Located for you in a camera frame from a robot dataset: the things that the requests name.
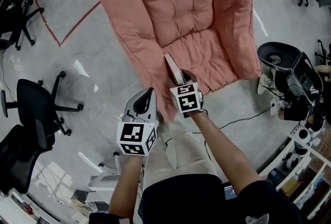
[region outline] concrete floor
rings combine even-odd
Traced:
[[[37,161],[29,193],[64,223],[73,223],[76,211],[68,199],[74,190],[88,190],[87,184],[98,171],[78,155],[83,153],[91,162],[105,162],[114,168],[112,153],[117,150],[115,137],[118,116],[126,102],[143,87],[124,51],[115,38],[105,11],[98,5],[68,36],[75,24],[98,0],[38,0],[45,8],[44,17],[55,35],[52,37],[40,16],[35,16],[28,29],[36,44],[23,40],[21,51],[11,47],[4,53],[5,81],[13,98],[20,78],[44,80],[51,91],[57,74],[63,69],[67,76],[60,82],[57,104],[75,107],[84,102],[80,113],[65,113],[66,125],[73,131],[67,137],[56,134],[53,151],[42,154]],[[327,46],[331,42],[330,11],[318,8],[317,2],[298,7],[297,0],[254,0],[254,30],[257,46],[278,41],[298,47],[314,62],[318,50],[317,39]],[[205,97],[205,108],[219,126],[254,116],[270,105],[268,94],[258,96],[257,80],[239,81]],[[9,91],[0,79],[0,89],[7,98]],[[187,130],[196,131],[189,119],[177,115]],[[0,115],[0,140],[19,124],[17,110],[9,111],[9,118]],[[250,121],[226,127],[223,132],[247,155],[258,169],[286,138],[294,122],[281,121],[269,112]],[[203,147],[201,136],[196,136]],[[60,205],[54,198],[52,189]]]

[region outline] beige pants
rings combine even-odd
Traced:
[[[159,137],[147,158],[143,190],[148,186],[165,179],[183,174],[213,174],[217,172],[208,158],[206,150],[185,132],[176,131],[168,147],[174,147],[177,155],[177,166],[173,168],[166,155],[166,145]]]

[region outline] white shelf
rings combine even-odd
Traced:
[[[325,194],[325,196],[322,198],[322,200],[317,204],[317,206],[309,213],[308,219],[311,220],[317,213],[318,210],[320,210],[323,203],[327,200],[327,198],[331,195],[331,188],[329,191]]]
[[[276,190],[278,191],[284,184],[287,183],[289,179],[296,173],[296,171],[305,163],[306,159],[309,157],[310,151],[307,151],[307,153],[304,155],[304,157],[299,161],[299,163],[295,166],[295,168],[289,173],[288,176],[276,187]]]
[[[309,185],[306,187],[306,189],[303,190],[303,192],[294,200],[294,202],[293,202],[294,204],[299,202],[299,200],[305,195],[305,193],[308,192],[311,185],[313,185],[316,182],[316,180],[321,176],[321,174],[324,171],[325,167],[326,167],[326,163],[323,164],[321,169],[318,171],[318,173],[315,175],[314,179],[309,183]]]
[[[281,153],[262,171],[260,172],[259,176],[261,178],[267,177],[268,174],[276,167],[278,167],[281,163],[283,158],[289,153],[291,150],[294,149],[294,140],[292,139],[286,147],[281,151]]]

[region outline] red tape line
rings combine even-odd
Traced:
[[[40,8],[39,3],[37,0],[34,0],[37,8]],[[63,39],[63,41],[60,43],[60,41],[57,39],[56,35],[53,33],[53,31],[51,30],[51,28],[48,26],[48,23],[43,15],[43,13],[40,14],[47,30],[50,32],[51,36],[53,37],[54,41],[57,43],[57,45],[60,47],[64,41],[67,40],[67,38],[72,34],[72,32],[84,21],[84,19],[98,6],[100,5],[100,2],[97,2],[97,4],[95,4],[75,25],[74,27],[69,31],[69,33],[67,33],[67,35],[65,36],[65,38]]]

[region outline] pink armchair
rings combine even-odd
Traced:
[[[166,121],[176,114],[163,55],[198,77],[203,94],[261,74],[252,0],[100,0],[145,87],[157,92]]]

